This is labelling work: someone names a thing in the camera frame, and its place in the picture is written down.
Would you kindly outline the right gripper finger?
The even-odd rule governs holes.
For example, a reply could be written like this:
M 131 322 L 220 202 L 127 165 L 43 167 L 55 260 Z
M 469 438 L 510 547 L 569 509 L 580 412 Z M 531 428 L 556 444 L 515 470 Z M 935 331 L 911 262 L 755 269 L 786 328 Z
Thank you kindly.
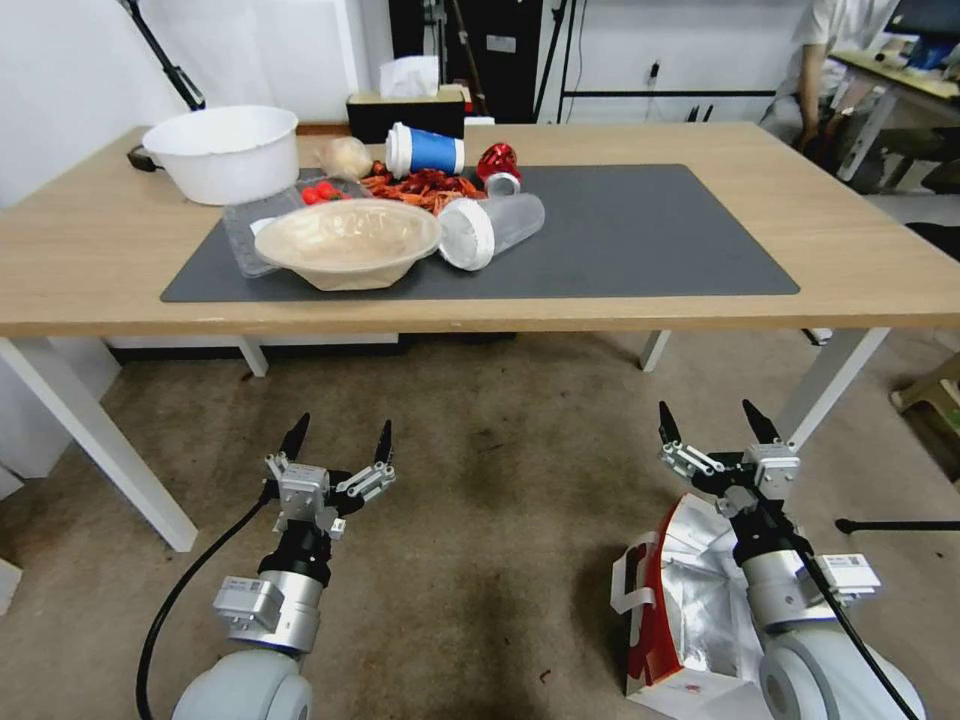
M 778 445 L 780 435 L 773 422 L 750 400 L 742 400 L 742 408 L 756 442 L 760 445 Z
M 658 403 L 661 439 L 660 459 L 676 474 L 692 480 L 696 475 L 711 475 L 711 458 L 692 445 L 685 443 L 668 405 Z

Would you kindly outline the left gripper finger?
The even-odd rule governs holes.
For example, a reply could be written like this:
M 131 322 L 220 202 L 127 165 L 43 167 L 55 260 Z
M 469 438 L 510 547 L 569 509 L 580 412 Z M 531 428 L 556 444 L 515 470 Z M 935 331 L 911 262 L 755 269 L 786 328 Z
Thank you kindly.
M 295 463 L 302 449 L 310 424 L 310 414 L 304 413 L 285 434 L 277 453 L 265 458 L 273 478 L 280 480 L 290 464 Z
M 338 503 L 368 503 L 380 496 L 396 480 L 392 458 L 392 421 L 386 420 L 372 463 L 338 482 L 333 490 L 333 499 Z

